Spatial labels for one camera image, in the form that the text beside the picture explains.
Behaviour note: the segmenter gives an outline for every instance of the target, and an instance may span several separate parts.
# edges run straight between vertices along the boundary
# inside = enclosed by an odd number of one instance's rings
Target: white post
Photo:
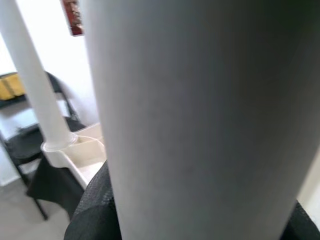
[[[122,239],[278,240],[320,138],[308,4],[80,2]]]
[[[76,135],[62,117],[15,0],[0,0],[0,32],[44,135],[44,148],[54,151],[67,147]]]

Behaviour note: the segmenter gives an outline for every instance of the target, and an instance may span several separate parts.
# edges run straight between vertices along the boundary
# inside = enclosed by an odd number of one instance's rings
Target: floor
[[[0,240],[63,240],[67,213],[55,203],[41,201],[49,216],[44,221],[25,191],[20,180],[0,187]]]

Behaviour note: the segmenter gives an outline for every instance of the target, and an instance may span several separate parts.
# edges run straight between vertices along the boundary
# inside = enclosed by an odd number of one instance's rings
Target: framed picture
[[[61,0],[67,16],[70,32],[73,36],[83,34],[83,26],[81,22],[81,14],[79,10],[78,0]]]

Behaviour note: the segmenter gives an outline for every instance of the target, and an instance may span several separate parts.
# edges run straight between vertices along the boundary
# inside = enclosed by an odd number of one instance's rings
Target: black chair
[[[75,132],[80,129],[83,129],[85,126],[80,123],[80,120],[75,110],[72,108],[71,104],[69,103],[65,93],[63,92],[62,88],[58,83],[58,80],[56,79],[56,77],[54,77],[52,74],[48,72],[47,72],[47,75],[49,77],[49,80],[51,82],[54,92],[57,94],[61,94],[62,99],[66,104],[66,108],[69,116],[66,116],[65,120],[70,130],[72,132]],[[25,95],[17,96],[9,100],[0,100],[0,109],[9,107],[12,104],[23,102],[23,101],[26,101]],[[44,139],[40,132],[38,124],[34,124],[26,128],[20,128],[18,133],[9,139],[4,139],[0,132],[0,142],[5,148],[5,150],[7,151],[13,165],[15,166],[19,175],[21,176],[23,183],[27,187],[31,182],[32,174],[31,175],[24,174],[20,168],[20,165],[30,163],[42,157],[41,144],[43,143],[43,141]],[[36,206],[40,210],[43,218],[47,220],[48,216],[43,210],[43,208],[41,207],[41,205],[39,204],[38,200],[33,198],[33,201],[35,202]]]

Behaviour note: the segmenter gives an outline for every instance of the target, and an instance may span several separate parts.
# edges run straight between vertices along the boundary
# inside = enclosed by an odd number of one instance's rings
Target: white cylinder
[[[75,135],[69,131],[59,110],[15,0],[0,0],[0,32],[39,122],[45,149],[53,151],[68,146]]]
[[[320,140],[319,17],[269,2],[81,1],[122,239],[280,238]]]

